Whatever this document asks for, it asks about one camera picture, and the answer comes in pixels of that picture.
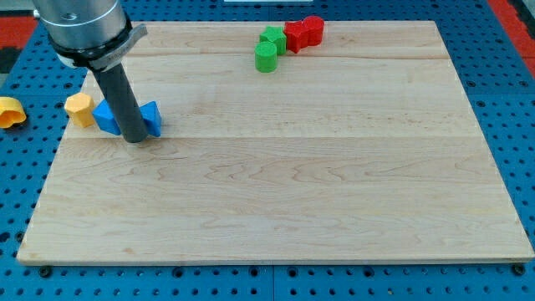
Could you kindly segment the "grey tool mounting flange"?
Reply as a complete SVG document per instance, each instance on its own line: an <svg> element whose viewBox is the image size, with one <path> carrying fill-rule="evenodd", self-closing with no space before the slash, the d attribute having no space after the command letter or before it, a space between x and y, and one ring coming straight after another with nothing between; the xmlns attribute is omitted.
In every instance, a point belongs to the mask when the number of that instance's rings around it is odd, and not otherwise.
<svg viewBox="0 0 535 301"><path fill-rule="evenodd" d="M95 48L65 48L57 44L51 35L48 36L48 40L59 60L68 67L106 71L119 64L135 44L147 34L147 27L143 23L133 28L128 22L126 28L116 38Z"/></svg>

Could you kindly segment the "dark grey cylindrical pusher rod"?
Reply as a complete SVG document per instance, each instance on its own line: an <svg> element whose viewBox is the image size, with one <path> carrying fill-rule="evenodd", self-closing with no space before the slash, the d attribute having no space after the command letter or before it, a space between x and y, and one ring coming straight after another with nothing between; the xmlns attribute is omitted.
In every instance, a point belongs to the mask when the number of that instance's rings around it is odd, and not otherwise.
<svg viewBox="0 0 535 301"><path fill-rule="evenodd" d="M94 77L123 138L129 143L143 141L148 130L123 65L96 71Z"/></svg>

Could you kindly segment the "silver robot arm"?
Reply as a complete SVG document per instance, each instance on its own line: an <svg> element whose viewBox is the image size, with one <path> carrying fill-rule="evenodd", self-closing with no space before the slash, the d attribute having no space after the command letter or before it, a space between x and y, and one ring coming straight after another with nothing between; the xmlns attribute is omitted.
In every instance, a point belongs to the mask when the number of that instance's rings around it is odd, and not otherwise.
<svg viewBox="0 0 535 301"><path fill-rule="evenodd" d="M133 26L120 0L33 0L60 60L90 70L120 133L130 143L149 135L122 65L122 58L148 34Z"/></svg>

